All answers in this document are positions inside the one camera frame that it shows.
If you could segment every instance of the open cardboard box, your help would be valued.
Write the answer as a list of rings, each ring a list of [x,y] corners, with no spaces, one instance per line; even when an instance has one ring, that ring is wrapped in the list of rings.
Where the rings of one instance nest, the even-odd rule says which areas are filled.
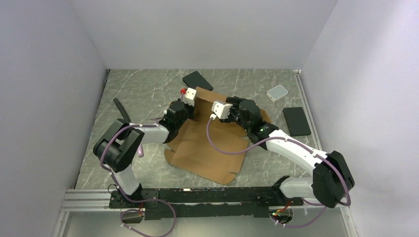
[[[207,139],[206,127],[211,107],[215,100],[225,102],[227,96],[197,87],[195,100],[195,119],[187,120],[178,136],[168,143],[165,149],[167,162],[178,168],[188,170],[219,184],[228,184],[240,172],[245,154],[225,155],[215,150]],[[272,122],[264,110],[263,119]],[[244,140],[246,132],[236,123],[221,123],[218,119],[210,124],[209,136],[213,143],[223,151],[235,152],[248,147]]]

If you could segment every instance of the brown cardboard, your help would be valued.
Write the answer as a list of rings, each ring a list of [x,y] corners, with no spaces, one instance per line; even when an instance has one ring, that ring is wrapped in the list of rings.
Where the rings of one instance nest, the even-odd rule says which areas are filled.
[[[168,143],[171,150],[165,150],[165,158],[173,166],[220,184],[228,184],[236,177],[235,173],[240,172],[245,154],[225,155],[218,152],[211,146],[206,134],[213,102],[225,101],[227,96],[199,87],[196,90],[195,119],[186,121],[178,136]],[[271,122],[266,111],[260,112],[265,121]],[[227,152],[241,151],[249,145],[249,141],[242,139],[246,136],[244,130],[233,122],[212,121],[209,136],[218,148]]]

